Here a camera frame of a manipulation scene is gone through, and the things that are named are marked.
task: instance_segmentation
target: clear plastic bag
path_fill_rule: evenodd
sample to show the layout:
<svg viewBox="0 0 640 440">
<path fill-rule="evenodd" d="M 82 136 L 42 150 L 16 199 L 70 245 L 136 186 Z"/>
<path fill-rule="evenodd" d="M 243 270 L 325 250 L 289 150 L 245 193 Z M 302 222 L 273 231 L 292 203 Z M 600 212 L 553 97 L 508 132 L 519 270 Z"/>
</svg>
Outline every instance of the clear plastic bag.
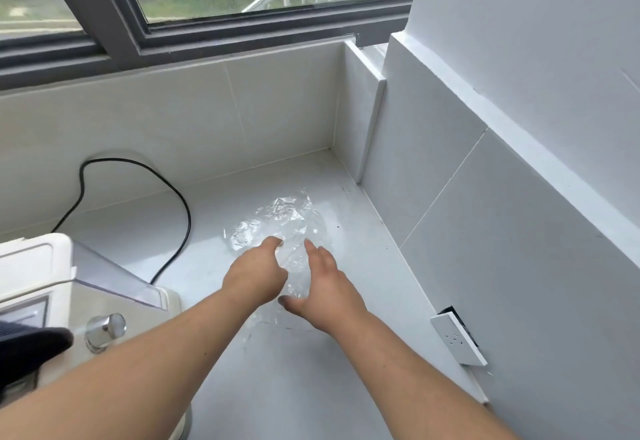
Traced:
<svg viewBox="0 0 640 440">
<path fill-rule="evenodd" d="M 278 264 L 289 271 L 282 293 L 306 296 L 311 274 L 304 241 L 309 238 L 316 246 L 324 247 L 330 247 L 330 243 L 324 219 L 314 210 L 305 191 L 276 198 L 258 208 L 251 217 L 234 227 L 228 241 L 239 256 L 245 250 L 258 246 L 267 236 L 277 236 L 284 242 L 276 251 Z M 252 327 L 258 322 L 282 323 L 283 313 L 286 314 L 275 301 L 270 302 L 260 307 L 246 326 Z"/>
</svg>

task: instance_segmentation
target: white power socket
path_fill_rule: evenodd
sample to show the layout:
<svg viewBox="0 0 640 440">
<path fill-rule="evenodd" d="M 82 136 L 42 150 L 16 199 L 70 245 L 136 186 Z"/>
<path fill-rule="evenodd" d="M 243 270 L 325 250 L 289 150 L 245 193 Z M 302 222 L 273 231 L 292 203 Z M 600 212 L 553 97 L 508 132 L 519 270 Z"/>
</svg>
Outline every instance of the white power socket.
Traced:
<svg viewBox="0 0 640 440">
<path fill-rule="evenodd" d="M 431 324 L 458 363 L 468 366 L 487 365 L 486 359 L 453 312 L 431 317 Z"/>
</svg>

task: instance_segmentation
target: power cord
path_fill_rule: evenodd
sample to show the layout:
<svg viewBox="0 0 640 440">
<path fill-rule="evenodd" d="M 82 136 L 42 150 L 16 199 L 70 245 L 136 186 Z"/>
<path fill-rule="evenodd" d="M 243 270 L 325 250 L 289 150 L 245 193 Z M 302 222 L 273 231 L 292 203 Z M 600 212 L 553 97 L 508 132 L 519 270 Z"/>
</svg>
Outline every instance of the power cord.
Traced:
<svg viewBox="0 0 640 440">
<path fill-rule="evenodd" d="M 105 157 L 102 159 L 89 159 L 88 161 L 84 161 L 82 165 L 80 165 L 80 170 L 79 170 L 80 196 L 78 196 L 76 203 L 73 206 L 71 206 L 71 209 L 68 210 L 65 213 L 65 215 L 62 217 L 62 219 L 58 221 L 58 224 L 54 226 L 54 228 L 51 230 L 51 233 L 55 233 L 56 231 L 58 231 L 58 228 L 67 220 L 70 214 L 73 211 L 75 211 L 76 208 L 79 206 L 79 204 L 82 202 L 84 198 L 84 168 L 89 164 L 94 164 L 95 162 L 127 162 L 128 164 L 134 164 L 136 166 L 140 166 L 141 168 L 147 169 L 150 173 L 152 173 L 154 176 L 156 176 L 158 179 L 164 182 L 167 186 L 169 186 L 169 189 L 171 189 L 174 193 L 178 195 L 178 197 L 180 198 L 180 201 L 182 201 L 182 204 L 184 205 L 184 210 L 187 211 L 187 232 L 184 235 L 184 239 L 182 240 L 182 243 L 178 247 L 178 250 L 176 250 L 176 252 L 173 253 L 173 256 L 169 258 L 169 260 L 167 260 L 167 262 L 156 272 L 154 277 L 151 279 L 150 283 L 153 284 L 156 282 L 156 280 L 158 280 L 158 277 L 162 275 L 162 273 L 166 270 L 166 267 L 171 265 L 173 261 L 176 258 L 178 258 L 178 256 L 184 249 L 185 245 L 187 244 L 187 241 L 189 240 L 189 235 L 191 234 L 191 210 L 189 210 L 189 205 L 187 204 L 187 201 L 184 199 L 184 196 L 180 193 L 180 191 L 178 191 L 167 179 L 165 179 L 162 175 L 160 175 L 154 169 L 150 168 L 147 164 L 143 164 L 142 162 L 138 162 L 138 161 L 133 161 L 132 159 L 121 159 L 120 157 Z"/>
</svg>

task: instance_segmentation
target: person's left arm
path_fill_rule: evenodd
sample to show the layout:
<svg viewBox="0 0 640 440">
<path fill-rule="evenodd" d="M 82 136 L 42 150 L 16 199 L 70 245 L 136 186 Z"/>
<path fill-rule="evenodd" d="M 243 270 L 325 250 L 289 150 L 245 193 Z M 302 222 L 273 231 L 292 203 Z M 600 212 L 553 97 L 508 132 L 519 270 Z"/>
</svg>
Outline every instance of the person's left arm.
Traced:
<svg viewBox="0 0 640 440">
<path fill-rule="evenodd" d="M 282 290 L 280 242 L 247 250 L 196 306 L 0 410 L 0 438 L 168 439 L 244 321 Z"/>
</svg>

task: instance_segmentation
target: window frame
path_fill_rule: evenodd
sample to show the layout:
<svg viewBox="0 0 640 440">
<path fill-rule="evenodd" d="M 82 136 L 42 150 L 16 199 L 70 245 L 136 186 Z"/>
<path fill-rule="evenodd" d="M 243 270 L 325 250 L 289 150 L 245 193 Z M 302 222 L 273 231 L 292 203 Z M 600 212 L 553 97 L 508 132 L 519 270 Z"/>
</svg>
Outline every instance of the window frame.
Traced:
<svg viewBox="0 0 640 440">
<path fill-rule="evenodd" d="M 147 23 L 137 0 L 64 0 L 80 32 L 0 41 L 0 90 L 349 34 L 402 31 L 412 0 L 347 0 Z"/>
</svg>

